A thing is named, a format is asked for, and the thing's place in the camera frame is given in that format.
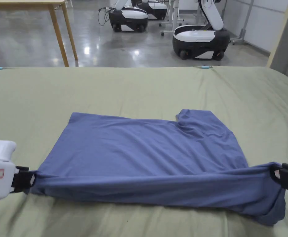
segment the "mattress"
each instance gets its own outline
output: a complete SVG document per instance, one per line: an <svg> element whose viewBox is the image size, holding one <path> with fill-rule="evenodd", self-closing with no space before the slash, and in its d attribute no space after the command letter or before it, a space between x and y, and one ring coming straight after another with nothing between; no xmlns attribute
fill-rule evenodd
<svg viewBox="0 0 288 237"><path fill-rule="evenodd" d="M288 77L262 67L11 68L0 71L0 139L37 169L75 112L175 120L210 110L235 134L249 166L288 162ZM12 194L0 200L0 236L288 236L220 209L85 203Z"/></svg>

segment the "black cable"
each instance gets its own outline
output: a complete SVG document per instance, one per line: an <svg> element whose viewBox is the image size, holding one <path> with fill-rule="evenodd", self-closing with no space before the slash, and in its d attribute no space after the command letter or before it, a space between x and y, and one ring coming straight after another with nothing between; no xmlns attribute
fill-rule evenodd
<svg viewBox="0 0 288 237"><path fill-rule="evenodd" d="M103 8L100 8L100 9L99 9L99 13L98 13L98 23L99 23L100 26L104 26L105 23L109 21L109 19L110 19L110 18L109 18L110 12L115 10L115 8L110 8L110 10L107 11L107 12L104 14L104 24L101 25L101 24L100 24L100 21L99 21L99 15L100 15L100 12L101 12L102 9L106 9L106 7L103 7Z"/></svg>

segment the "polished gray floor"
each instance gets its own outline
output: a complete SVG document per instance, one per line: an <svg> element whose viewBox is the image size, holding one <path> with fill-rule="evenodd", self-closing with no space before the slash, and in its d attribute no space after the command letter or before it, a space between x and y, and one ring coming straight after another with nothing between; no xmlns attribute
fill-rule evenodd
<svg viewBox="0 0 288 237"><path fill-rule="evenodd" d="M172 49L172 35L161 37L158 21L145 33L114 33L101 27L98 9L108 0L73 0L68 8L80 67L185 67L200 65L265 66L267 56L249 45L229 45L221 62L181 60ZM70 66L75 66L64 17L56 10ZM181 15L194 24L193 15ZM0 66L63 67L49 12L0 11Z"/></svg>

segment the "wooden frame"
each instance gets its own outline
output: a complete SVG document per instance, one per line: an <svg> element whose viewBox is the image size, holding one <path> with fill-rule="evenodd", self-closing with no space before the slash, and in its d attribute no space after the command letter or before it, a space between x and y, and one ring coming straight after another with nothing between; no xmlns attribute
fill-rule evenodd
<svg viewBox="0 0 288 237"><path fill-rule="evenodd" d="M280 40L281 40L281 36L282 36L282 34L283 34L283 31L284 31L284 28L285 28L285 26L286 26L287 21L288 21L288 7L287 7L286 12L285 12L285 14L284 14L283 26L282 26L282 28L281 28L281 30L280 30L280 33L279 33L278 39L277 39L277 41L276 41L276 44L275 44L273 50L271 51L270 56L269 56L269 59L268 59L268 62L267 62L267 67L268 67L268 68L270 68L270 66L271 66L271 64L272 64L272 61L273 61L275 52L276 52L277 47L278 47L278 45L279 45L279 42L280 42Z"/></svg>
<svg viewBox="0 0 288 237"><path fill-rule="evenodd" d="M65 67L69 67L63 39L61 36L61 31L60 31L60 28L59 28L58 23L57 23L54 5L61 5L61 7L62 7L65 22L66 22L66 27L67 27L67 31L68 31L68 35L69 35L69 39L70 39L70 43L72 45L72 49L73 49L73 53L74 53L74 57L75 57L75 60L78 61L74 37L73 37L72 29L71 29L70 23L69 23L69 18L68 18L65 0L38 0L38 1L36 1L36 0L0 0L0 10L3 10L3 11L19 11L19 10L42 11L42 10L48 10L50 12L50 15L51 15L52 23L54 26L58 45L59 45L60 50L61 50L64 65L65 65Z"/></svg>

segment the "t-shirt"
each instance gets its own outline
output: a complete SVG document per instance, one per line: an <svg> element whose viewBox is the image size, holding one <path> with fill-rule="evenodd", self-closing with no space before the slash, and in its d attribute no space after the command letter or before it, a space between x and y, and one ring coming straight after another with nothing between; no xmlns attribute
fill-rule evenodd
<svg viewBox="0 0 288 237"><path fill-rule="evenodd" d="M211 111L183 109L177 121L73 113L31 192L226 208L273 225L284 218L285 190L271 179L272 164L249 168L236 137Z"/></svg>

